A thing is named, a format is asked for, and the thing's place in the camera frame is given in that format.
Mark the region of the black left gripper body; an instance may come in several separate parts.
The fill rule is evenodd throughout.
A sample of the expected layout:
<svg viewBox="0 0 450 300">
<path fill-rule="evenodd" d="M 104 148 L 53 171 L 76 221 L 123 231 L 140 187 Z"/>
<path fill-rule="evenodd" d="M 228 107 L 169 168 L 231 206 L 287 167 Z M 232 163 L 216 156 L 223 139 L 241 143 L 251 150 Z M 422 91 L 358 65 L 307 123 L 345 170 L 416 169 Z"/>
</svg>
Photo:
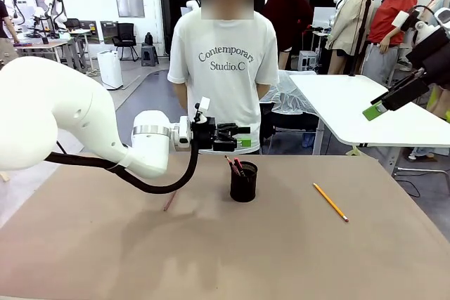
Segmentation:
<svg viewBox="0 0 450 300">
<path fill-rule="evenodd" d="M 213 151 L 217 124 L 214 117 L 195 117 L 191 122 L 191 153 Z"/>
</svg>

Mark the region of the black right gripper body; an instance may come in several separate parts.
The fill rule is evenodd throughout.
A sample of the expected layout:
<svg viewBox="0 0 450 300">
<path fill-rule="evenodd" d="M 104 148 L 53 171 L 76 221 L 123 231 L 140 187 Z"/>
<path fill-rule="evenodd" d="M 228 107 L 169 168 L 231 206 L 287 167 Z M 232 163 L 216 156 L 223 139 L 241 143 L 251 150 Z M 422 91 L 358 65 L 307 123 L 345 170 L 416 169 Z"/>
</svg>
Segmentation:
<svg viewBox="0 0 450 300">
<path fill-rule="evenodd" d="M 449 35 L 442 27 L 417 44 L 406 56 L 413 68 L 422 70 L 425 84 L 449 84 Z"/>
</svg>

